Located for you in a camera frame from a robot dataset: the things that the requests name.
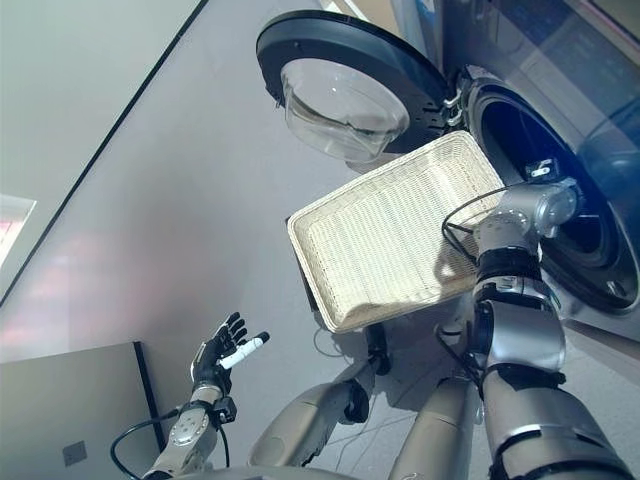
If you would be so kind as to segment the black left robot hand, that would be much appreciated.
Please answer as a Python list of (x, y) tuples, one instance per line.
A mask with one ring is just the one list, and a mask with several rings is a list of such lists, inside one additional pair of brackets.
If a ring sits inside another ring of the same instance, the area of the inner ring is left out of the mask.
[(239, 312), (232, 313), (204, 341), (191, 362), (190, 376), (195, 389), (212, 386), (222, 396), (231, 392), (231, 371), (270, 340), (266, 331), (248, 337), (246, 322)]

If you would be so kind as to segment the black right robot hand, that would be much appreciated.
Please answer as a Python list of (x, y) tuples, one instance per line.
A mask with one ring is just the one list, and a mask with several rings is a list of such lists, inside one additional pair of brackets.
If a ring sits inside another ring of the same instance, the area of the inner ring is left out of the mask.
[(525, 166), (526, 179), (528, 181), (542, 181), (553, 176), (555, 162), (551, 158), (528, 163)]

